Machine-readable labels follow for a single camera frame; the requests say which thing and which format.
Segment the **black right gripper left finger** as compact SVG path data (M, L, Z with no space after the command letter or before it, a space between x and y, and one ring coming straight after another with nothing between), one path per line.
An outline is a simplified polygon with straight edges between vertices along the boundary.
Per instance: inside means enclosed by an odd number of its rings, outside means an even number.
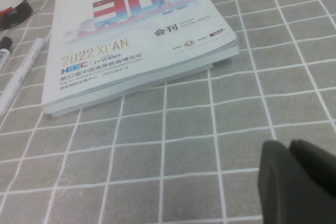
M263 143L258 191L264 223L335 223L335 197L278 141Z

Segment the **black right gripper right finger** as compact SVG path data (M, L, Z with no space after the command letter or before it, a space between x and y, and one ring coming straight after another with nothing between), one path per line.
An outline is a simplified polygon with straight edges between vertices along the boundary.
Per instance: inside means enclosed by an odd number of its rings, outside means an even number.
M335 197L335 155L305 140L292 140L289 150L308 176Z

